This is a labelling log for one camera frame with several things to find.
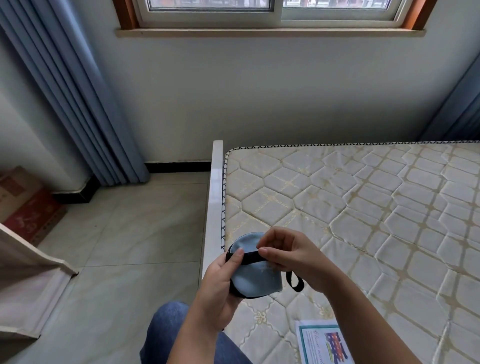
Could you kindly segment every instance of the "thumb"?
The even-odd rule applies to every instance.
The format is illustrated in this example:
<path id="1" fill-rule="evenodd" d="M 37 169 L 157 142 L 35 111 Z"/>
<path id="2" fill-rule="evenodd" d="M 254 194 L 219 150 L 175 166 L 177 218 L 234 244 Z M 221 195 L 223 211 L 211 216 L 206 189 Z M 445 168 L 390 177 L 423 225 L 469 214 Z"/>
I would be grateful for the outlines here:
<path id="1" fill-rule="evenodd" d="M 287 268 L 291 268 L 291 253 L 292 252 L 287 252 L 285 250 L 280 250 L 280 249 L 275 249 L 270 246 L 263 246 L 260 249 L 258 249 L 258 254 L 265 258 L 266 260 L 281 264 Z"/>
<path id="2" fill-rule="evenodd" d="M 220 269 L 224 279 L 230 280 L 230 278 L 232 278 L 233 273 L 235 273 L 237 268 L 240 266 L 242 259 L 243 249 L 238 248 L 228 262 L 226 262 Z"/>

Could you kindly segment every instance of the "white wall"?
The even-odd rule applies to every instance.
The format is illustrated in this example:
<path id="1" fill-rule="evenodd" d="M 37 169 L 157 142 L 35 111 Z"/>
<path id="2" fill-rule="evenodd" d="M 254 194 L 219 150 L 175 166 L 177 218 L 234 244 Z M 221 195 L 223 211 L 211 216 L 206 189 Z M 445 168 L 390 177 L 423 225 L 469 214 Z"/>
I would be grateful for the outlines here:
<path id="1" fill-rule="evenodd" d="M 74 3 L 150 161 L 414 140 L 480 50 L 479 0 L 438 0 L 423 38 L 117 38 L 111 0 Z"/>
<path id="2" fill-rule="evenodd" d="M 0 36 L 0 171 L 17 165 L 53 191 L 81 189 L 91 172 L 22 60 Z"/>

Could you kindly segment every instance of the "paper sheet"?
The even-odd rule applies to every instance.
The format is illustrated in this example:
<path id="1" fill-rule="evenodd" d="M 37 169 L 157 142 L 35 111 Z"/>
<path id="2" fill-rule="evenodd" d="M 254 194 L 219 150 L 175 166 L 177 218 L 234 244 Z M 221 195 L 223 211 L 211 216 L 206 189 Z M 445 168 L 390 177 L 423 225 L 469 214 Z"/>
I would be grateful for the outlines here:
<path id="1" fill-rule="evenodd" d="M 302 364 L 353 364 L 336 320 L 295 321 Z"/>

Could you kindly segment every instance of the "blue jeans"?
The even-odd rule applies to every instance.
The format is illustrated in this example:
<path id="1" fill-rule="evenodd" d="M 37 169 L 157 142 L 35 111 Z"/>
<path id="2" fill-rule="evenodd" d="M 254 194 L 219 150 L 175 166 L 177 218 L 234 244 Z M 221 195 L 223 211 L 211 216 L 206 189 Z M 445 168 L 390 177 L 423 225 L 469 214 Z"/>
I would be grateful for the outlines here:
<path id="1" fill-rule="evenodd" d="M 169 302 L 157 310 L 148 327 L 144 347 L 140 350 L 142 364 L 166 364 L 187 312 L 188 306 L 181 302 Z M 252 364 L 223 332 L 216 340 L 214 363 Z"/>

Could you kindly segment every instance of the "light blue sleep mask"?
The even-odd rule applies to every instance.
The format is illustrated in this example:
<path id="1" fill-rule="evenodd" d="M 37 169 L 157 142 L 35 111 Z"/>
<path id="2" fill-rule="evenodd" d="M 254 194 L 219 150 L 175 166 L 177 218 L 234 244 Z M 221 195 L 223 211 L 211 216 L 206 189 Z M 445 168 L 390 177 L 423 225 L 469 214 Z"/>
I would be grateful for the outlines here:
<path id="1" fill-rule="evenodd" d="M 282 290 L 280 271 L 270 267 L 265 258 L 258 254 L 257 243 L 263 235 L 263 232 L 242 235 L 227 251 L 226 261 L 239 248 L 243 248 L 245 252 L 240 267 L 233 273 L 230 280 L 230 293 L 234 296 L 259 298 Z M 296 292 L 300 292 L 305 286 L 300 277 L 298 281 L 298 285 L 293 287 L 292 272 L 287 272 L 287 282 Z"/>

